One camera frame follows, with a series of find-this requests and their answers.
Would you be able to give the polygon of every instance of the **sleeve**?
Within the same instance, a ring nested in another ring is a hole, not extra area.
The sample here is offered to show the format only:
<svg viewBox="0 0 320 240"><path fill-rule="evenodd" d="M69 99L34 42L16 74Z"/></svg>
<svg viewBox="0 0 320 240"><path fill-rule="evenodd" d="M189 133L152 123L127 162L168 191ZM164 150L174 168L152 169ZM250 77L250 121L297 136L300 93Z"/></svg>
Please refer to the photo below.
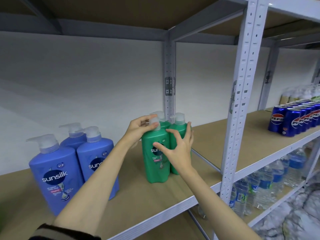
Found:
<svg viewBox="0 0 320 240"><path fill-rule="evenodd" d="M85 232L42 224L29 240L101 240Z"/></svg>

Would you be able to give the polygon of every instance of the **blue shampoo bottle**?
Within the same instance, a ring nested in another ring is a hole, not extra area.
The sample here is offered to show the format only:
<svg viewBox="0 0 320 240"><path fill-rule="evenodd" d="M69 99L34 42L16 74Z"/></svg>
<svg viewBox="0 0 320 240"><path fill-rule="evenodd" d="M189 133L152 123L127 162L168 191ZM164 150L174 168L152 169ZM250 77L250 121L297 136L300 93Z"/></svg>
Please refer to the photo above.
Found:
<svg viewBox="0 0 320 240"><path fill-rule="evenodd" d="M69 137L63 140L60 143L60 146L72 147L75 150L77 150L80 145L87 142L87 137L85 133L76 133L76 131L82 130L81 124L79 122L60 125L59 128L67 128L69 130Z"/></svg>
<svg viewBox="0 0 320 240"><path fill-rule="evenodd" d="M59 147L54 134L33 137L26 141L39 144L40 153L29 162L42 195L57 216L83 185L76 151Z"/></svg>
<svg viewBox="0 0 320 240"><path fill-rule="evenodd" d="M84 180L87 181L113 149L113 141L101 137L101 133L97 126L90 126L76 132L84 132L87 135L87 142L79 146L77 149L82 174ZM117 177L109 200L115 197L118 191L119 180Z"/></svg>

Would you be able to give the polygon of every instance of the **human hand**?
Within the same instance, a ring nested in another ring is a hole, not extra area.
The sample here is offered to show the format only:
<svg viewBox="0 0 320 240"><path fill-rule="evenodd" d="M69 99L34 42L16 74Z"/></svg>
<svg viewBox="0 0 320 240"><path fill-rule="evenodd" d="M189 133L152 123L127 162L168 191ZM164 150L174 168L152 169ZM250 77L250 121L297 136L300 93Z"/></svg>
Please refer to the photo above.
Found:
<svg viewBox="0 0 320 240"><path fill-rule="evenodd" d="M174 134L177 140L176 148L170 150L158 142L154 142L153 146L162 151L178 173L182 174L192 168L190 151L193 143L193 131L191 131L191 122L188 122L186 126L186 134L183 139L176 129L166 129L166 131Z"/></svg>
<svg viewBox="0 0 320 240"><path fill-rule="evenodd" d="M136 146L144 133L155 129L158 126L157 122L149 124L149 120L154 117L157 117L157 115L145 115L132 120L126 133L122 137L122 140L124 140L130 147Z"/></svg>

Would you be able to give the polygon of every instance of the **green shampoo bottle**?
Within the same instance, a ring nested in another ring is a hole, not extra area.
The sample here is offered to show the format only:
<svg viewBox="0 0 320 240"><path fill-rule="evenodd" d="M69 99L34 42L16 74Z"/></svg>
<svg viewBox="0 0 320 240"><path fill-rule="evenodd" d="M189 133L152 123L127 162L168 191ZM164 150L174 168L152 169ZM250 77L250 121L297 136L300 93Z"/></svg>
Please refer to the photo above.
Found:
<svg viewBox="0 0 320 240"><path fill-rule="evenodd" d="M161 129L169 129L169 126L171 123L166 120L165 113L163 111L155 111L153 113L150 113L151 115L156 114L160 120L160 127Z"/></svg>
<svg viewBox="0 0 320 240"><path fill-rule="evenodd" d="M146 178L150 183L163 183L168 180L170 174L170 162L166 155L153 146L154 142L159 142L166 148L170 148L169 133L160 126L158 117L150 119L149 123L158 122L159 125L152 131L143 134L142 153L146 169Z"/></svg>
<svg viewBox="0 0 320 240"><path fill-rule="evenodd" d="M177 130L181 138L183 139L187 131L187 123L184 117L184 113L175 113L175 115L171 118L174 118L174 124L170 125L169 129ZM170 149L174 150L177 146L177 140L172 133L169 134L169 137ZM179 174L172 164L170 164L170 171L174 174Z"/></svg>

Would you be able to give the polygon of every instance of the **marble pattern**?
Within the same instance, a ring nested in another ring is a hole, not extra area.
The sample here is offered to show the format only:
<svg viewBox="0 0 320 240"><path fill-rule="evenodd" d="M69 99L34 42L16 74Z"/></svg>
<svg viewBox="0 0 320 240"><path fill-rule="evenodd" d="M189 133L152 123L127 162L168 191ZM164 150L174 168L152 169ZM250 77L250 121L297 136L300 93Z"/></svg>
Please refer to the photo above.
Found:
<svg viewBox="0 0 320 240"><path fill-rule="evenodd" d="M266 240L320 239L320 174L253 226Z"/></svg>

